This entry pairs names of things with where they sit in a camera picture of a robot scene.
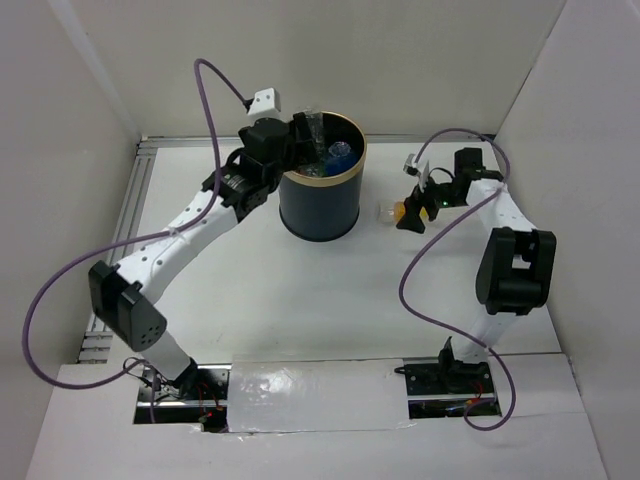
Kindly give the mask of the clear bottle yellow label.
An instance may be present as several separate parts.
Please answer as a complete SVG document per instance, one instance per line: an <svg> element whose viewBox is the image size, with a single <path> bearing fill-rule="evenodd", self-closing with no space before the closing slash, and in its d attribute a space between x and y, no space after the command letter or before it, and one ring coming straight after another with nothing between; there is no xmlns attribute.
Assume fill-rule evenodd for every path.
<svg viewBox="0 0 640 480"><path fill-rule="evenodd" d="M403 201L380 200L377 208L377 220L386 225L395 225L405 215Z"/></svg>

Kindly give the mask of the crushed clear bottle white cap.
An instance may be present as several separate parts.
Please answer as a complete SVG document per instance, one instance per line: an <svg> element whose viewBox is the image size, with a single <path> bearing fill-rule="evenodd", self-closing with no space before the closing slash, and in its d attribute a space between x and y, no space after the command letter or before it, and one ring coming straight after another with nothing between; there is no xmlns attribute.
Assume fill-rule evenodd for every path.
<svg viewBox="0 0 640 480"><path fill-rule="evenodd" d="M324 113L321 110L315 108L307 108L301 112L304 112L306 114L314 138L316 148L316 162L299 163L297 172L301 175L312 178L323 177L326 174L324 161L327 156Z"/></svg>

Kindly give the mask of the blue label clear bottle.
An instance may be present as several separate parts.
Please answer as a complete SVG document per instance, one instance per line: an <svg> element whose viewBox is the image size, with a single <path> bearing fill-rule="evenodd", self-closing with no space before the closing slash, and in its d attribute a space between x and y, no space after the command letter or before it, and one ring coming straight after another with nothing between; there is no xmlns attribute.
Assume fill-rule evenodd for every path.
<svg viewBox="0 0 640 480"><path fill-rule="evenodd" d="M346 142L335 142L327 150L325 158L325 173L327 176L337 176L351 169L358 161L357 154Z"/></svg>

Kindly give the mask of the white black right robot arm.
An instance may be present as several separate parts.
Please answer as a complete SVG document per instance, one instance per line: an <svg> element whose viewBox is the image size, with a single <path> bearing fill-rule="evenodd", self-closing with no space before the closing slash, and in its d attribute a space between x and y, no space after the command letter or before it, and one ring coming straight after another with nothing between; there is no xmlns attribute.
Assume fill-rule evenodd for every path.
<svg viewBox="0 0 640 480"><path fill-rule="evenodd" d="M470 336L448 339L439 355L436 379L448 392L460 391L471 379L471 369L485 361L487 349L520 317L545 305L550 291L556 236L531 223L514 202L503 175L483 164L482 150L465 147L454 153L450 180L436 182L429 162L409 155L403 170L417 179L404 200L396 227L422 234L426 221L440 210L480 206L479 218L488 241L475 279L481 305Z"/></svg>

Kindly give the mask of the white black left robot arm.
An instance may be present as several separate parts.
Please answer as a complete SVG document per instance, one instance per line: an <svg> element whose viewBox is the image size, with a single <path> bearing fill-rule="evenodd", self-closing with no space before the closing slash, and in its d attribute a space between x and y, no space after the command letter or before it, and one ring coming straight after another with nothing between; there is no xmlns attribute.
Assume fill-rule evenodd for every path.
<svg viewBox="0 0 640 480"><path fill-rule="evenodd" d="M88 273L96 316L162 376L163 389L176 399L196 390L198 365L170 334L156 303L205 248L266 202L284 173L316 156L302 112L289 122L261 118L239 138L241 147L217 163L160 239L113 266L99 261Z"/></svg>

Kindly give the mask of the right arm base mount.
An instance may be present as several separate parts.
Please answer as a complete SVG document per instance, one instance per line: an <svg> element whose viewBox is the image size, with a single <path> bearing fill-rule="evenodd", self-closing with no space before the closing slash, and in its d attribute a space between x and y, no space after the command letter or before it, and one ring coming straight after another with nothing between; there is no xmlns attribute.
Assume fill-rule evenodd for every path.
<svg viewBox="0 0 640 480"><path fill-rule="evenodd" d="M500 416L489 365L464 363L442 350L437 359L404 360L394 373L404 379L412 420Z"/></svg>

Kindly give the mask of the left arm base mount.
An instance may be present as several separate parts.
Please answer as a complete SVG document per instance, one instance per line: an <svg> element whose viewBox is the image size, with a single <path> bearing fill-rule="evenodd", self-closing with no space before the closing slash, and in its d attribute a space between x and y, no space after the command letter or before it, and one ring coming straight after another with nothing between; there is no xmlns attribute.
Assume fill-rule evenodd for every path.
<svg viewBox="0 0 640 480"><path fill-rule="evenodd" d="M180 393L149 368L134 374L139 381L135 400L135 425L190 424L208 433L229 431L228 392L231 364L199 366L194 386Z"/></svg>

